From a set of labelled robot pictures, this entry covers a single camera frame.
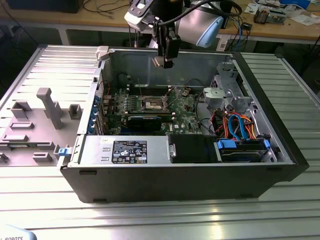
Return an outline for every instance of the blue latch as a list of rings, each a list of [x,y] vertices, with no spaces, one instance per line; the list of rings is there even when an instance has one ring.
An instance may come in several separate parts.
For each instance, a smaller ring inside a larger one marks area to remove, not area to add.
[[[96,107],[91,108],[91,112],[92,112],[92,113],[98,112],[98,108],[96,108]]]
[[[94,133],[94,128],[91,127],[90,125],[87,127],[86,131],[89,133],[89,134],[93,134]]]
[[[219,140],[217,145],[218,145],[218,149],[236,149],[237,148],[236,142],[230,139]]]
[[[94,96],[94,101],[96,102],[96,103],[100,103],[101,102],[101,97],[99,97],[99,96]]]
[[[268,140],[264,140],[263,143],[264,143],[266,149],[270,148],[270,142]]]
[[[72,147],[60,148],[58,151],[59,157],[66,157],[72,154]]]

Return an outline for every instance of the blue cable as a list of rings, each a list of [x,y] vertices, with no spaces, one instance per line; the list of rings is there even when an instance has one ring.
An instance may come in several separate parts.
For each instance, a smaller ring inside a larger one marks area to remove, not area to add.
[[[240,23],[236,20],[236,19],[233,19],[233,21],[235,21],[237,24],[238,24],[238,27],[239,27],[239,32],[240,32],[240,35],[239,35],[239,41],[237,42],[236,46],[235,46],[235,49],[234,51],[236,51],[239,47],[239,44],[240,44],[240,41],[241,41],[241,37],[242,37],[242,28],[240,26]]]
[[[240,125],[240,131],[241,131],[241,135],[244,139],[248,139],[248,135],[245,131],[245,124],[244,124],[244,121],[242,120],[242,118],[238,115],[231,115],[230,118],[229,118],[229,123],[228,123],[228,128],[229,128],[229,132],[232,134],[232,136],[234,136],[238,141],[240,141],[240,137],[238,137],[234,131],[232,130],[232,119],[233,118],[238,118],[239,120],[239,125]]]

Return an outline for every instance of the warning label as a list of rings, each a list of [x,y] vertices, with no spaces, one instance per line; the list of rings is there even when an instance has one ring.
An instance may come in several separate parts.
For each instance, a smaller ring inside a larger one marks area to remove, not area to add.
[[[147,141],[114,141],[112,163],[146,164]]]

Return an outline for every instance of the circuit board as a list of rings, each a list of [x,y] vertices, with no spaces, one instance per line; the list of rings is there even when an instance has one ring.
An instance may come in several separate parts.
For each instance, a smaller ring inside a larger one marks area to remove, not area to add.
[[[126,119],[128,116],[138,116],[142,112],[144,116],[160,116],[162,119],[159,131],[142,132],[142,135],[201,134],[194,112],[194,95],[182,96],[182,92],[183,88],[174,89],[174,92],[166,100],[169,106],[163,110],[158,107],[161,101],[159,95],[129,95],[125,89],[119,89],[112,96],[111,105],[104,116],[108,126],[106,134],[130,135],[126,131]]]

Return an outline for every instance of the motherboard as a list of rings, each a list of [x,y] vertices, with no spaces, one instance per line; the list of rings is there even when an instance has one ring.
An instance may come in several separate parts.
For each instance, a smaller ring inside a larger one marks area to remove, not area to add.
[[[201,134],[195,114],[196,96],[189,92],[189,88],[183,87],[135,87],[106,95],[103,98],[105,134]]]

